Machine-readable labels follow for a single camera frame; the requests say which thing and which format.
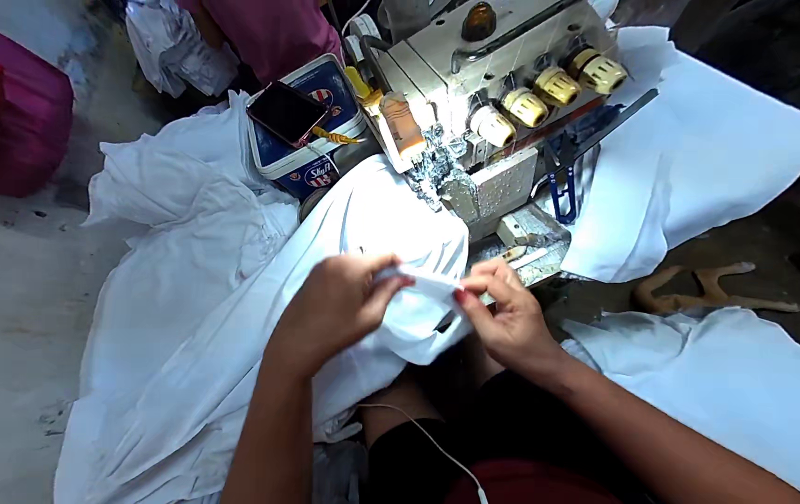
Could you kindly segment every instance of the left hand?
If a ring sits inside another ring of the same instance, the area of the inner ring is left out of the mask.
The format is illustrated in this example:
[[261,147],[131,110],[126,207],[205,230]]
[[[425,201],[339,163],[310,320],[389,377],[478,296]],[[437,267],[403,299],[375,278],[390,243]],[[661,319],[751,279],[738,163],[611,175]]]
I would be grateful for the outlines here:
[[315,375],[380,327],[394,294],[414,284],[406,276],[374,281],[376,273],[399,264],[388,254],[335,256],[316,265],[282,313],[264,357],[305,378]]

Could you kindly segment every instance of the right hand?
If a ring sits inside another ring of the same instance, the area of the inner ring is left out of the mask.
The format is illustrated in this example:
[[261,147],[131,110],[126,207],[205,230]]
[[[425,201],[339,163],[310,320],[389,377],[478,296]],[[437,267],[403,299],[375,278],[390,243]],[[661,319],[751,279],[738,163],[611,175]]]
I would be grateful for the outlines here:
[[[552,339],[540,304],[503,258],[474,265],[461,285],[464,290],[454,293],[456,302],[497,362],[526,376],[544,371],[567,356]],[[480,302],[478,296],[484,292],[496,300],[495,313]]]

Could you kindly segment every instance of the yellow cable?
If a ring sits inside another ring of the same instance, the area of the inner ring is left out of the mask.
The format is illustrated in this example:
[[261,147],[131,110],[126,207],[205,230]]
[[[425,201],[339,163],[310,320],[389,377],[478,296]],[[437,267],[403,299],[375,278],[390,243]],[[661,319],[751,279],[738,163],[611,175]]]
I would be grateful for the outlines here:
[[319,126],[313,126],[313,134],[321,138],[326,138],[329,142],[334,143],[360,143],[360,141],[355,138],[350,138],[349,136],[339,133],[329,133]]

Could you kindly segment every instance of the white earphone cable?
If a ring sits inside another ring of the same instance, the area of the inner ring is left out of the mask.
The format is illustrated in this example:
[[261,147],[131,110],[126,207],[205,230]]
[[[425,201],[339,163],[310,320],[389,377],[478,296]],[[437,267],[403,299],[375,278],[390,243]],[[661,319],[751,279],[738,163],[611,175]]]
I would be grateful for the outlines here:
[[461,462],[459,462],[455,458],[452,458],[452,455],[447,453],[446,450],[444,450],[438,444],[437,441],[434,441],[434,438],[432,438],[431,435],[428,434],[428,430],[425,430],[424,427],[419,425],[418,422],[415,420],[415,418],[410,417],[408,413],[406,413],[401,408],[398,408],[396,406],[381,405],[381,404],[357,405],[357,406],[362,407],[362,408],[374,408],[374,407],[390,408],[390,409],[392,409],[394,411],[398,411],[398,412],[402,413],[406,418],[408,418],[412,423],[414,423],[416,427],[418,427],[422,432],[424,432],[425,436],[427,436],[428,439],[431,440],[432,443],[434,443],[434,446],[438,447],[438,450],[440,450],[440,453],[444,454],[446,456],[446,458],[449,458],[453,462],[453,464],[456,464],[459,467],[461,467],[461,470],[464,471],[466,475],[468,475],[468,476],[470,476],[472,478],[472,480],[474,481],[474,484],[478,486],[478,499],[480,500],[480,504],[489,504],[487,502],[487,494],[484,493],[484,487],[480,486],[480,482],[478,481],[478,478],[476,476],[474,476],[474,474],[471,471],[469,471],[468,467],[465,467],[464,465],[461,464]]

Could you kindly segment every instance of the black pants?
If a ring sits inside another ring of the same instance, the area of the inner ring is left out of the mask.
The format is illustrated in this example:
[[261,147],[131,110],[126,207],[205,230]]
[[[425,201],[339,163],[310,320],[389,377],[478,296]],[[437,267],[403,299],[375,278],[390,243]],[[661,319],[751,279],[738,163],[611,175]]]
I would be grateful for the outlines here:
[[[585,476],[622,502],[655,502],[583,421],[554,395],[510,371],[485,383],[461,420],[418,423],[470,466],[480,460],[537,460]],[[387,431],[369,451],[371,502],[443,502],[463,476],[412,422]]]

